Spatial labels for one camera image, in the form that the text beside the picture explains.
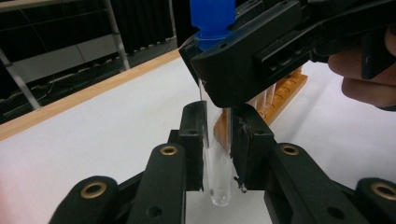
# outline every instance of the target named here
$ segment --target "white table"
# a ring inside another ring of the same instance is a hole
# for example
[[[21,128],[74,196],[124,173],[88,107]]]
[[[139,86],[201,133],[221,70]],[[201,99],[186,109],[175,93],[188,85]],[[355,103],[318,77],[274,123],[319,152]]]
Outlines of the white table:
[[[307,83],[271,125],[276,141],[305,148],[348,187],[372,176],[396,182],[396,114],[346,98],[326,64],[308,63],[304,74]],[[78,181],[120,183],[143,171],[150,151],[178,129],[183,106],[198,99],[176,59],[1,141],[0,223],[46,223]],[[227,207],[188,192],[187,223],[270,223],[263,192],[233,186]]]

